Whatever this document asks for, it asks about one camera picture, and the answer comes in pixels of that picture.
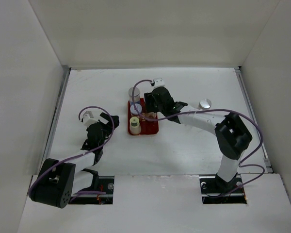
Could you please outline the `pink cap bottle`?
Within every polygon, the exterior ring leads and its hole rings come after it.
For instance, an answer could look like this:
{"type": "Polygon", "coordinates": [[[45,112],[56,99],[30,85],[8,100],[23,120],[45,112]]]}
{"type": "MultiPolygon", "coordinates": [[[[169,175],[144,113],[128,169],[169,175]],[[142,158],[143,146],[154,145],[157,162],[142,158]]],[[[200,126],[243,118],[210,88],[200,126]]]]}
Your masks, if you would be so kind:
{"type": "Polygon", "coordinates": [[[157,121],[157,113],[154,113],[154,112],[145,113],[145,120],[148,122],[156,122],[157,121]]]}

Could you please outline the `small jar red label lid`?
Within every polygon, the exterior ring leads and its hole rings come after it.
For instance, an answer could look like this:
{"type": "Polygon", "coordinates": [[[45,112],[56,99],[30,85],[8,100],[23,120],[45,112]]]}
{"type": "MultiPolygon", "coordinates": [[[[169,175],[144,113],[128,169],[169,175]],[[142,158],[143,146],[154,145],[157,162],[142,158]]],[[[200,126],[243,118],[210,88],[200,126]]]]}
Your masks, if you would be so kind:
{"type": "Polygon", "coordinates": [[[130,106],[130,117],[137,117],[137,118],[141,118],[139,114],[142,113],[142,106],[138,103],[136,104],[132,104],[130,106]]]}

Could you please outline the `tall blue label spice bottle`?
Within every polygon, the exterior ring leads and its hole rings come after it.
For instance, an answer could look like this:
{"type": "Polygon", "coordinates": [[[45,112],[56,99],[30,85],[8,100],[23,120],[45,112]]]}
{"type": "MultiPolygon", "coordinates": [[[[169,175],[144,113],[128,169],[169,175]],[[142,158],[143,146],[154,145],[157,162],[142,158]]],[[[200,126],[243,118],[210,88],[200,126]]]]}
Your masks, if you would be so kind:
{"type": "Polygon", "coordinates": [[[133,101],[136,103],[136,104],[140,104],[141,101],[140,101],[140,90],[139,88],[133,88],[131,87],[129,90],[128,90],[128,94],[129,94],[129,104],[130,106],[133,105],[133,101]]]}

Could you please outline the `cream yellow cap bottle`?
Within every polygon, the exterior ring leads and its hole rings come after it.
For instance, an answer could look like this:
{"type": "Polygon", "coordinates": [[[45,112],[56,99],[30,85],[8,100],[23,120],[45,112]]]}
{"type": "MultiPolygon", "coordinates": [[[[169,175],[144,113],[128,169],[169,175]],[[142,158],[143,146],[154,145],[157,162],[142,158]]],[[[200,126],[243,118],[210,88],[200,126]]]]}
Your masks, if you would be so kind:
{"type": "Polygon", "coordinates": [[[139,135],[141,133],[141,126],[138,117],[133,116],[129,120],[129,131],[132,135],[139,135]]]}

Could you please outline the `silver cap white bottle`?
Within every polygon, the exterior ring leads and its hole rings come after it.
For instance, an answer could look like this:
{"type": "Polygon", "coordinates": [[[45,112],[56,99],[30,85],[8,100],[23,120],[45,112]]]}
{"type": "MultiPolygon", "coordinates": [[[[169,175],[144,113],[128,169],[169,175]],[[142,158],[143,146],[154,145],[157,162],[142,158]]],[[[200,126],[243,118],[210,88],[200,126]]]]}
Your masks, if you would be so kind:
{"type": "Polygon", "coordinates": [[[209,110],[211,108],[212,102],[209,99],[202,99],[198,104],[199,110],[209,110]]]}

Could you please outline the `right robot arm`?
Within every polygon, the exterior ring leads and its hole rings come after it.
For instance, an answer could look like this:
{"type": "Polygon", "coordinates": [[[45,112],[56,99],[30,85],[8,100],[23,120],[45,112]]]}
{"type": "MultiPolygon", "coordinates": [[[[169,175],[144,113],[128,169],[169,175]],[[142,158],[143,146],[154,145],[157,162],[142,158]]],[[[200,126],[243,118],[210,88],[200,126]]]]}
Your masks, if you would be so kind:
{"type": "Polygon", "coordinates": [[[252,141],[252,135],[239,115],[202,113],[185,102],[174,101],[162,86],[145,93],[144,100],[148,111],[160,112],[169,121],[201,129],[216,137],[223,156],[215,176],[215,186],[221,192],[228,191],[236,178],[240,158],[252,141]]]}

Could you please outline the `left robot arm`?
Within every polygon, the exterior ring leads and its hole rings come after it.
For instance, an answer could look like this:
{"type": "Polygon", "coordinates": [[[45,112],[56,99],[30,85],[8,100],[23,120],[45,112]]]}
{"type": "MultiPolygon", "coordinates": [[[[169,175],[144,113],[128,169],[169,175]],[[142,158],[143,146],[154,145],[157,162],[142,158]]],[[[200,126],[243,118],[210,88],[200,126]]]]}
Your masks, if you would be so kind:
{"type": "Polygon", "coordinates": [[[86,112],[81,121],[87,131],[81,150],[70,158],[44,161],[28,192],[32,201],[64,208],[83,195],[94,195],[100,201],[112,193],[91,167],[100,161],[103,147],[120,124],[119,117],[102,112],[94,118],[86,112]]]}

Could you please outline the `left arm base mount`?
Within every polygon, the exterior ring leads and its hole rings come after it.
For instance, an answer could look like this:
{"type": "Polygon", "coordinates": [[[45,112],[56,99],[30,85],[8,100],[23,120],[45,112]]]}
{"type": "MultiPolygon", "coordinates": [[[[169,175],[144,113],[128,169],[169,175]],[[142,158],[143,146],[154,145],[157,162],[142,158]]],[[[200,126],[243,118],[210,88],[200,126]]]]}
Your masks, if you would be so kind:
{"type": "Polygon", "coordinates": [[[74,177],[69,204],[113,204],[114,176],[100,176],[97,171],[84,169],[74,177]]]}

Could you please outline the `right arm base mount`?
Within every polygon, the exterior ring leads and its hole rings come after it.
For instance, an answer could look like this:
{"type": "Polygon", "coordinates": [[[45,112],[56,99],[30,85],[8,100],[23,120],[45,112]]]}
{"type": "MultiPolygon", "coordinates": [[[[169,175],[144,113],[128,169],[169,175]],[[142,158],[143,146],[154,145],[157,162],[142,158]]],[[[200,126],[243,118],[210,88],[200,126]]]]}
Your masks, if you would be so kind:
{"type": "Polygon", "coordinates": [[[203,204],[247,204],[240,175],[227,186],[216,183],[215,176],[200,176],[200,189],[203,204]]]}

